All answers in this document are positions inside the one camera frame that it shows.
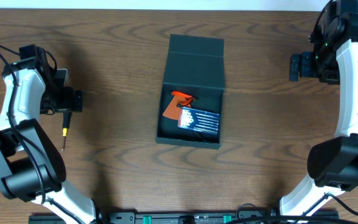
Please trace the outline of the black handled yellow screwdriver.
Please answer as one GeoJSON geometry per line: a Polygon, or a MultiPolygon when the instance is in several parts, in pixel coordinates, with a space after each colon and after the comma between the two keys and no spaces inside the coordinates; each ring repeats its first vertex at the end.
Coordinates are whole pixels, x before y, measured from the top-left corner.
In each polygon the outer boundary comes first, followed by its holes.
{"type": "Polygon", "coordinates": [[[62,136],[63,136],[63,143],[62,143],[62,152],[65,150],[66,141],[68,130],[70,128],[72,112],[64,112],[63,114],[63,124],[62,124],[62,136]]]}

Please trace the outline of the black gift box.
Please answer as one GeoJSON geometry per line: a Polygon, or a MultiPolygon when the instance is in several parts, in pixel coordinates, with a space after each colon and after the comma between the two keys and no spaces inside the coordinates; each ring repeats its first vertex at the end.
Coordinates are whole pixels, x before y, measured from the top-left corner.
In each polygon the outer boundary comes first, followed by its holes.
{"type": "Polygon", "coordinates": [[[156,142],[177,146],[219,149],[217,135],[203,133],[208,142],[200,142],[191,130],[178,127],[178,121],[163,116],[173,96],[171,91],[193,95],[191,108],[222,114],[225,91],[224,40],[172,34],[170,36],[160,96],[156,142]]]}

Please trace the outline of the blue precision screwdriver set case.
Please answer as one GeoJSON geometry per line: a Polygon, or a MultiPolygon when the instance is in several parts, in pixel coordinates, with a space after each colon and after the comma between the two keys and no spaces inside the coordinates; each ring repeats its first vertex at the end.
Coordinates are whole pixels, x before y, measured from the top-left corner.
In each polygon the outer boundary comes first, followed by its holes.
{"type": "Polygon", "coordinates": [[[178,127],[199,133],[217,135],[219,132],[219,114],[193,108],[181,108],[178,127]]]}

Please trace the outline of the orange scraper wooden handle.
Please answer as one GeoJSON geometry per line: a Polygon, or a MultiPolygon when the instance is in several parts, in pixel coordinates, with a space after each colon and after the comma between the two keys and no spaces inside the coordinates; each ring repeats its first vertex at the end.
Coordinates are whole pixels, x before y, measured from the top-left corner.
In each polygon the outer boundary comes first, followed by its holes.
{"type": "Polygon", "coordinates": [[[163,112],[163,116],[169,119],[178,120],[180,116],[181,108],[177,107],[177,103],[185,101],[184,98],[179,96],[174,96],[171,102],[166,107],[163,112]]]}

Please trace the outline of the red handled pliers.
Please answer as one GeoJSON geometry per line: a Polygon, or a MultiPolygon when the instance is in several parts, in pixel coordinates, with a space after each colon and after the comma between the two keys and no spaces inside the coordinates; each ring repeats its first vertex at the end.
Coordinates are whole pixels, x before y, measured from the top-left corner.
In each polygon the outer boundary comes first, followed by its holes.
{"type": "Polygon", "coordinates": [[[193,95],[189,95],[181,91],[171,91],[170,94],[172,96],[179,96],[185,99],[185,101],[177,103],[178,108],[191,106],[191,103],[196,100],[196,98],[193,95]]]}

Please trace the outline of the small steel claw hammer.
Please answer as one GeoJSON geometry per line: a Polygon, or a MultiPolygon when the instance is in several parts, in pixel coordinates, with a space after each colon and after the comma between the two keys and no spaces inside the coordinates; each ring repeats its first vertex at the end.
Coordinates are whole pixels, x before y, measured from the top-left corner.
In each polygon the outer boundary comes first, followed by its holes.
{"type": "Polygon", "coordinates": [[[208,142],[208,138],[201,132],[193,131],[193,133],[196,135],[196,137],[199,139],[200,142],[208,142]]]}

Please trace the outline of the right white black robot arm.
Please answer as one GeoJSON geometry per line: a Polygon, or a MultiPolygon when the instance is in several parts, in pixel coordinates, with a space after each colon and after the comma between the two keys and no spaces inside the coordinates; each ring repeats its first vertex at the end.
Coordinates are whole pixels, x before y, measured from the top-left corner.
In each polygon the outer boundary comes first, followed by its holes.
{"type": "Polygon", "coordinates": [[[309,36],[313,50],[294,54],[289,79],[339,85],[334,137],[311,148],[307,174],[279,201],[279,214],[306,223],[325,203],[358,187],[358,2],[329,1],[309,36]]]}

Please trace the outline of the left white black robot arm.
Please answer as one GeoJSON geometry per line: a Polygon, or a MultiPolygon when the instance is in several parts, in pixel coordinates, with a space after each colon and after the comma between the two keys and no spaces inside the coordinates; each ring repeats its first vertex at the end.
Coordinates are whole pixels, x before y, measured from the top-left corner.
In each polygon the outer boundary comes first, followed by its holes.
{"type": "Polygon", "coordinates": [[[40,115],[63,113],[66,136],[72,113],[83,109],[83,93],[66,84],[68,71],[49,65],[51,53],[21,47],[6,63],[6,94],[0,114],[0,192],[51,210],[65,223],[102,223],[94,201],[67,180],[62,155],[42,129],[40,115]]]}

